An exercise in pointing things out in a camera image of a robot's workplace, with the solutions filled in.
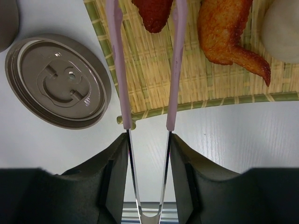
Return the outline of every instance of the bamboo mat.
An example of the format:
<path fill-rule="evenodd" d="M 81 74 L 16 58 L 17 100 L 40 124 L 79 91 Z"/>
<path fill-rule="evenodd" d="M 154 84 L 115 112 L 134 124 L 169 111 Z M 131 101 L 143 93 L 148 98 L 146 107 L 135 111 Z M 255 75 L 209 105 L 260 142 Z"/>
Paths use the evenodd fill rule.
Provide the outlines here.
<path fill-rule="evenodd" d="M 188 25 L 178 96 L 178 110 L 209 106 L 267 101 L 299 100 L 299 64 L 287 64 L 272 58 L 263 47 L 260 31 L 264 15 L 273 0 L 254 0 L 241 45 L 263 56 L 271 65 L 271 85 L 234 64 L 210 63 L 199 48 L 197 18 L 200 0 L 187 0 Z M 118 90 L 107 18 L 106 0 L 84 0 L 95 33 L 103 49 L 113 81 Z M 167 113 L 170 90 L 174 24 L 172 16 L 159 34 L 150 34 L 143 27 L 138 9 L 131 0 L 120 0 L 123 11 L 121 27 L 126 61 L 132 120 Z"/>

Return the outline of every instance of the white round object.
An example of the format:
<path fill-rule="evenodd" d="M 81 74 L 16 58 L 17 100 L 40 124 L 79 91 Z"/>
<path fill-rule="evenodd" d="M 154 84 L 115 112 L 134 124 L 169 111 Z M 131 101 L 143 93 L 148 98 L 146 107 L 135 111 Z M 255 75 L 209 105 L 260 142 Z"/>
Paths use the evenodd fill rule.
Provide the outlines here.
<path fill-rule="evenodd" d="M 263 22 L 262 41 L 274 58 L 299 63 L 299 0 L 273 2 Z"/>

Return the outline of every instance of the brown lid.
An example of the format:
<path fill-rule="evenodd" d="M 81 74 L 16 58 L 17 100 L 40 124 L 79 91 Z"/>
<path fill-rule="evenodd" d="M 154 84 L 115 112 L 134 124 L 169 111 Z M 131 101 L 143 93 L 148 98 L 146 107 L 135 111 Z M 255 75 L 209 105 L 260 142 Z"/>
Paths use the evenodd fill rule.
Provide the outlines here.
<path fill-rule="evenodd" d="M 83 45 L 61 35 L 17 42 L 7 54 L 6 74 L 28 109 L 64 128 L 95 124 L 111 98 L 110 80 L 102 63 Z"/>

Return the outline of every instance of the pink silicone tong arm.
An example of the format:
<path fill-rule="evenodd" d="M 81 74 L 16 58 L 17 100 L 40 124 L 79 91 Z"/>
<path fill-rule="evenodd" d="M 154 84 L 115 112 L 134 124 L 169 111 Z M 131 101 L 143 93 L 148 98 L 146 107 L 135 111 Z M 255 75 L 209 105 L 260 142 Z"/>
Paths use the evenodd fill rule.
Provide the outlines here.
<path fill-rule="evenodd" d="M 188 6 L 186 0 L 177 0 L 177 6 L 173 11 L 175 26 L 174 48 L 171 65 L 171 87 L 168 104 L 166 127 L 168 131 L 174 131 L 178 109 L 179 78 L 182 67 L 182 57 L 187 24 Z"/>
<path fill-rule="evenodd" d="M 132 126 L 132 119 L 128 95 L 125 56 L 121 41 L 121 24 L 123 15 L 118 6 L 118 0 L 106 0 L 106 14 L 114 56 L 115 71 L 118 80 L 123 127 L 128 130 Z"/>

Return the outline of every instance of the green mat border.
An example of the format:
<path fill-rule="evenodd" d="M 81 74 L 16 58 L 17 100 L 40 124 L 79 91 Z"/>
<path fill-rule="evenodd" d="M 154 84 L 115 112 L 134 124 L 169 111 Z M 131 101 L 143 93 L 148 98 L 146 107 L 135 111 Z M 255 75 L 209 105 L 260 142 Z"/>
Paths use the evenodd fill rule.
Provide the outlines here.
<path fill-rule="evenodd" d="M 106 32 L 101 24 L 100 15 L 98 14 L 96 3 L 93 0 L 83 0 L 85 7 L 87 9 L 88 15 L 90 20 L 93 22 L 93 29 L 97 35 L 99 36 L 106 36 Z M 112 48 L 111 43 L 109 40 L 99 40 L 99 43 L 102 47 L 104 56 L 106 58 L 106 62 L 108 67 L 114 66 L 114 59 L 112 55 Z M 117 91 L 118 90 L 118 82 L 115 69 L 110 70 L 111 76 Z M 193 103 L 187 104 L 180 104 L 178 105 L 178 111 L 185 111 L 191 109 L 198 109 L 198 108 L 205 108 L 211 106 L 220 106 L 220 105 L 233 105 L 233 104 L 245 104 L 245 103 L 258 103 L 258 102 L 273 102 L 273 101 L 299 101 L 299 92 L 282 92 L 282 93 L 272 93 L 272 94 L 261 94 L 261 95 L 254 95 L 254 96 L 241 96 L 241 97 L 232 97 L 232 98 L 220 98 L 220 99 L 213 99 L 208 101 L 198 101 Z M 167 114 L 168 107 L 154 109 L 150 111 L 144 111 L 141 113 L 132 113 L 132 121 L 133 126 L 132 130 L 136 128 L 136 121 L 150 118 L 158 115 Z M 117 117 L 117 123 L 122 124 L 122 117 Z"/>

